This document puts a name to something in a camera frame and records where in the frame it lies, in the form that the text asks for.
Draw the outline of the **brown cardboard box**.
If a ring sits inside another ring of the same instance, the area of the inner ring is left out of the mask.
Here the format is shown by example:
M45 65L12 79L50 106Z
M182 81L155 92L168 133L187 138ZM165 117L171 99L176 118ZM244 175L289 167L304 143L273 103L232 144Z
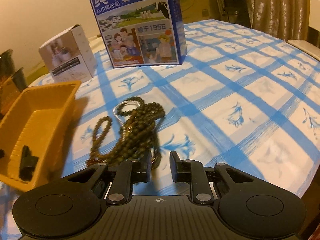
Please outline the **brown cardboard box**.
M180 7L184 24L221 19L216 0L180 0Z

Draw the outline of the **black cylindrical tube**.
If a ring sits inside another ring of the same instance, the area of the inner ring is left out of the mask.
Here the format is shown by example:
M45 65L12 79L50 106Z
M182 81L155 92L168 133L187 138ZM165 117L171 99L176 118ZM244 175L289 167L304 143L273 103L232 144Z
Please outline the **black cylindrical tube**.
M31 154L27 145L22 148L21 162L19 167L19 178L23 181L31 181L39 158Z

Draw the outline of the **blue milk carton box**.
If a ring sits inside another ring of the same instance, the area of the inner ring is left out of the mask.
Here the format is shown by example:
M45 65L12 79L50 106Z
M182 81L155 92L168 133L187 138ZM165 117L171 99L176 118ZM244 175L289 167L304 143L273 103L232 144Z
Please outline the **blue milk carton box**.
M114 68L183 63L180 0L89 1Z

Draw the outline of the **black top instant rice bowl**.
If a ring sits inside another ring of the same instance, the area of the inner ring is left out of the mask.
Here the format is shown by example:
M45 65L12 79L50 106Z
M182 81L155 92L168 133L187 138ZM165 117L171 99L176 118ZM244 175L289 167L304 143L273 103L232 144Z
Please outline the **black top instant rice bowl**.
M8 49L1 53L0 58L0 78L1 82L12 76L15 72L15 65L12 59L13 50Z

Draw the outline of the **white humidifier box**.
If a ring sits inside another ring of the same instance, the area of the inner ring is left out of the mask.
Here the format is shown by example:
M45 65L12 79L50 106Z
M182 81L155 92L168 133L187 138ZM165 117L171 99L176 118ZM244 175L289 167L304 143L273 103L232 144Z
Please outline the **white humidifier box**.
M79 24L44 42L39 54L55 83L86 82L94 76L97 67L89 41Z

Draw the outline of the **beige curtain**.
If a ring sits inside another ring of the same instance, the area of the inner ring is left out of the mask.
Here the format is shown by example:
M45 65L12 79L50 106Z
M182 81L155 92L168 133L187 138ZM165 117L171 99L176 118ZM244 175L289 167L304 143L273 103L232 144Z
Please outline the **beige curtain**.
M309 27L310 0L246 0L251 28L273 37L304 40Z

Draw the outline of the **orange middle instant rice bowl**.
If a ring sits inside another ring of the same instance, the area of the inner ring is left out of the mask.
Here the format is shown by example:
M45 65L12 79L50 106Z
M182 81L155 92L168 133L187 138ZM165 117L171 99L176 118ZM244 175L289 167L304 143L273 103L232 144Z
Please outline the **orange middle instant rice bowl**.
M1 119L4 118L12 104L27 88L23 68L8 77L1 78Z

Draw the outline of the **yellow plastic tray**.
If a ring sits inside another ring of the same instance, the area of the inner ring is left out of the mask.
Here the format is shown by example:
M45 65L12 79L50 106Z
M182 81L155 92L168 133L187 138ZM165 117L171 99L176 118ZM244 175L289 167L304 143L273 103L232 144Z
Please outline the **yellow plastic tray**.
M27 88L1 121L1 182L26 192L58 176L65 163L63 141L80 81ZM31 181L19 178L22 148L39 158Z

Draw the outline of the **blue checked tablecloth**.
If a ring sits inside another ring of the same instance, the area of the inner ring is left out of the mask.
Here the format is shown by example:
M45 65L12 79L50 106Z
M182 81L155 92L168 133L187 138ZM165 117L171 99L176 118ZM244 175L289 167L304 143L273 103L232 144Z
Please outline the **blue checked tablecloth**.
M85 108L73 124L63 171L86 165L97 121L130 96L158 102L161 162L136 194L186 194L174 184L169 153L206 166L227 163L302 196L319 167L319 62L286 42L236 24L185 25L188 55L180 66L114 69L95 51L97 74L77 99Z

